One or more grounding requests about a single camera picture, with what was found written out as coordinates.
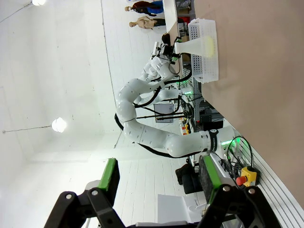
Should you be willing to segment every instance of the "ceiling light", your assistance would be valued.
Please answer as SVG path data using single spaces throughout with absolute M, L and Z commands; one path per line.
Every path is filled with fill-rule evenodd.
M 46 0 L 33 0 L 32 3 L 34 6 L 42 6 L 46 3 Z
M 67 123 L 61 117 L 59 117 L 53 121 L 51 127 L 55 132 L 62 133 L 66 129 Z

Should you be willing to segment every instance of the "red button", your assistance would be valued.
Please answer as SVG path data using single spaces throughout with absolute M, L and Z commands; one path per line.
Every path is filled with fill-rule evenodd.
M 241 186 L 242 184 L 247 182 L 247 177 L 241 176 L 236 179 L 237 185 Z

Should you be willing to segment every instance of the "white plastic basket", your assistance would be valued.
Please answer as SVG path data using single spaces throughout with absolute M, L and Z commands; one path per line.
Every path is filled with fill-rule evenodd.
M 214 55 L 202 57 L 191 55 L 192 76 L 201 83 L 219 79 L 217 31 L 214 20 L 195 19 L 189 23 L 190 40 L 208 36 L 213 39 Z

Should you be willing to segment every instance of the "table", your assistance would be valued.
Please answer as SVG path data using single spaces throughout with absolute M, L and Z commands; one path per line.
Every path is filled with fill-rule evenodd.
M 304 207 L 304 1 L 195 1 L 217 25 L 219 81 L 202 95 Z

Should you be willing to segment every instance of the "blue clothing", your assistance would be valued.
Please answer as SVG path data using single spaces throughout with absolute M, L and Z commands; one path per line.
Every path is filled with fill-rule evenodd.
M 158 14 L 158 13 L 162 13 L 163 12 L 163 4 L 162 4 L 162 0 L 161 1 L 154 1 L 151 2 L 151 4 L 155 5 L 156 8 L 150 8 L 147 7 L 147 10 L 149 13 L 154 13 L 154 14 Z

